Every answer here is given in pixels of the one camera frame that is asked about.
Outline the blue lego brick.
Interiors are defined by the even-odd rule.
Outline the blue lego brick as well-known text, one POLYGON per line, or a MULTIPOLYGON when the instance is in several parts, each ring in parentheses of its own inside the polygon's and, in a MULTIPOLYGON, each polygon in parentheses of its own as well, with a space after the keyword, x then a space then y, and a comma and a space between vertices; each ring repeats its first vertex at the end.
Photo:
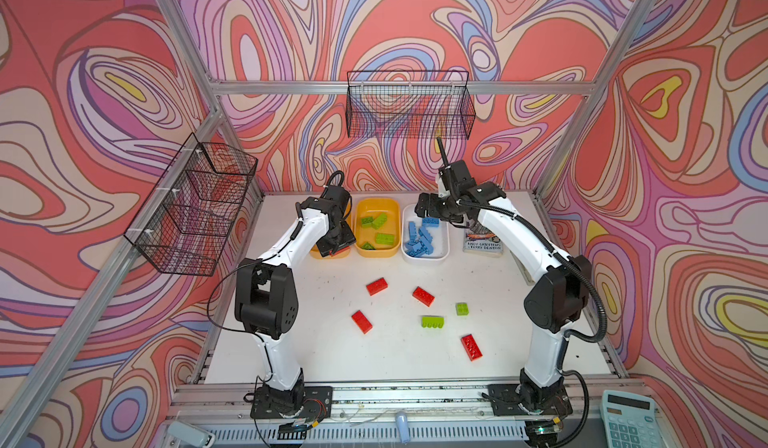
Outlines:
POLYGON ((424 255, 426 252, 427 252, 427 247, 422 243, 414 243, 414 244, 408 243, 406 245, 405 253, 407 256, 418 258, 424 255))
POLYGON ((434 252, 434 247, 429 239, 422 237, 419 241, 422 254, 432 254, 434 252))
POLYGON ((419 228, 419 234, 420 234, 420 238, 424 242, 432 244, 432 235, 429 233, 429 230, 426 227, 421 226, 419 228))
POLYGON ((440 220, 435 217, 424 217, 422 219, 422 225, 424 227, 438 227, 440 226, 440 220))
POLYGON ((408 222, 408 234, 410 242, 416 242, 418 240, 419 232, 414 221, 408 222))

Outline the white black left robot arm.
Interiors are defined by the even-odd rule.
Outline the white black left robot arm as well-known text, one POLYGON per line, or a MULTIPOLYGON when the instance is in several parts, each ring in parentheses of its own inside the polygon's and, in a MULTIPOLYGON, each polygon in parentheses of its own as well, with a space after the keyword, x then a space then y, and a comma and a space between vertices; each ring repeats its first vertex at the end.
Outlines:
POLYGON ((318 196, 295 204, 296 218, 274 246, 237 267, 233 312, 243 331, 261 345, 267 388, 295 397, 303 384, 287 333, 299 313, 293 269, 312 250, 330 257, 356 242, 348 223, 352 198, 340 184, 327 182, 318 196))

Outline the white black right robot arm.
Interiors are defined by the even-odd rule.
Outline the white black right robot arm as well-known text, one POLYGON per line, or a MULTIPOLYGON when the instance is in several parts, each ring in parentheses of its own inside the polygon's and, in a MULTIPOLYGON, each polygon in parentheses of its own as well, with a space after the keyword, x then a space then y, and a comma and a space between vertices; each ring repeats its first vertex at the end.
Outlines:
POLYGON ((529 354, 513 398, 528 413, 542 412, 564 393, 563 363, 569 341, 599 343, 607 314, 591 281, 592 265, 556 246, 520 214, 493 182, 478 183, 462 160, 438 169, 438 192, 422 193, 414 212, 456 227, 477 222, 489 229, 533 279, 523 308, 534 325, 529 354))

